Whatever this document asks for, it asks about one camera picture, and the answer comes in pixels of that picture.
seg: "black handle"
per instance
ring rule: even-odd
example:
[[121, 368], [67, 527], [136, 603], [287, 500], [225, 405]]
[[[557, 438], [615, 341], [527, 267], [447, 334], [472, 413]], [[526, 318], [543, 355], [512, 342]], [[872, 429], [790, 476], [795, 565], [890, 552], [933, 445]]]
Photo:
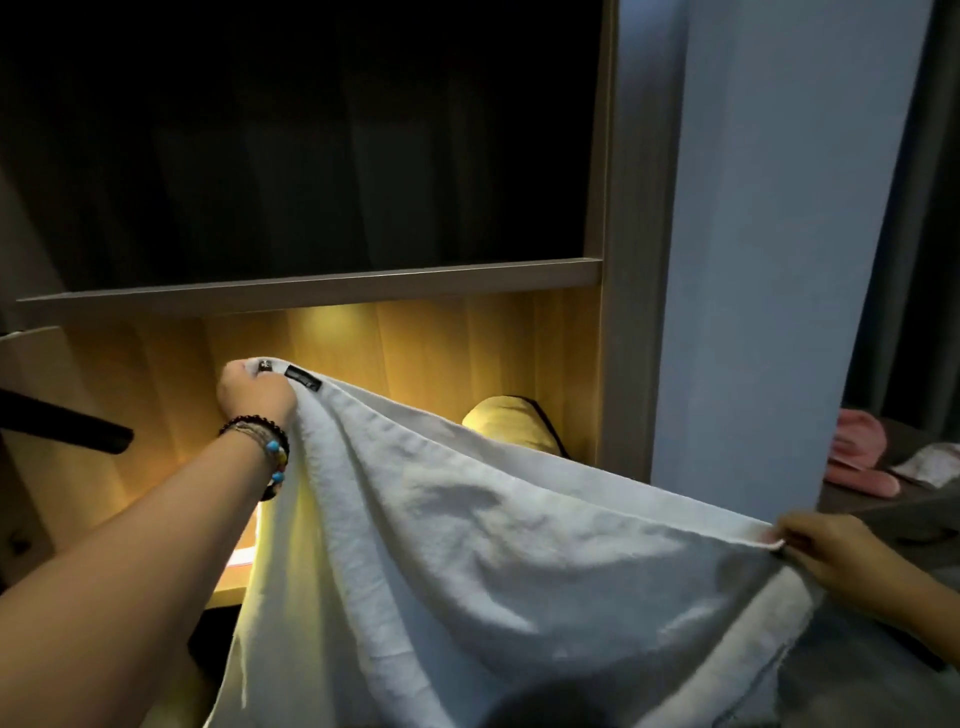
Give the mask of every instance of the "black handle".
[[0, 389], [0, 428], [111, 455], [123, 452], [133, 440], [129, 427], [6, 389]]

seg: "black tag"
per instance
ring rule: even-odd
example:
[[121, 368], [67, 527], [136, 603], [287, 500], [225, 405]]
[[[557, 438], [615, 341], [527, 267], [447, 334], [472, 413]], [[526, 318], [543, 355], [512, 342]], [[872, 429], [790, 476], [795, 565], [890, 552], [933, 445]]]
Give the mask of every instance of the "black tag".
[[320, 385], [322, 382], [315, 376], [305, 372], [303, 369], [298, 369], [293, 364], [287, 365], [287, 371], [284, 372], [284, 374], [294, 381], [298, 381], [307, 389], [312, 389], [314, 392], [320, 391]]

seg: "dark curtain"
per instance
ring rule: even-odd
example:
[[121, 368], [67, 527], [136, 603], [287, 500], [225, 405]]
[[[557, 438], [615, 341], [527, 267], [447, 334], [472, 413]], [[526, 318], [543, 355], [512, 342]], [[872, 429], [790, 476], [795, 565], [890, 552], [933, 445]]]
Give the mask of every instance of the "dark curtain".
[[933, 14], [845, 401], [960, 440], [960, 4]]
[[581, 255], [600, 3], [350, 7], [0, 31], [67, 287]]

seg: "towel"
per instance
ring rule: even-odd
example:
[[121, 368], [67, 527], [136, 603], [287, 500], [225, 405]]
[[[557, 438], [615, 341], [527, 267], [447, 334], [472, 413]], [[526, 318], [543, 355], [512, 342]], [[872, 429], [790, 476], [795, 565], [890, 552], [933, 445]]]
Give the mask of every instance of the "towel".
[[819, 594], [767, 524], [270, 361], [292, 452], [208, 726], [474, 728], [551, 690], [600, 724], [774, 718]]
[[939, 490], [954, 478], [960, 477], [960, 445], [956, 443], [927, 445], [909, 460], [891, 470], [927, 488]]

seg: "beaded bracelet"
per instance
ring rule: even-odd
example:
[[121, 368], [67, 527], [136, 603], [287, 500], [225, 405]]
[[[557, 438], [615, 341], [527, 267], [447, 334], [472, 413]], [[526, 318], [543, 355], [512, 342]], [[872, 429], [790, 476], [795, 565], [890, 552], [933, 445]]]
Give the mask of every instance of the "beaded bracelet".
[[270, 482], [267, 484], [260, 500], [270, 500], [275, 497], [279, 493], [285, 477], [284, 471], [287, 469], [290, 446], [286, 433], [276, 423], [257, 415], [234, 417], [221, 427], [220, 434], [222, 435], [229, 430], [243, 432], [248, 437], [253, 438], [267, 453], [273, 463], [274, 473], [270, 476]]

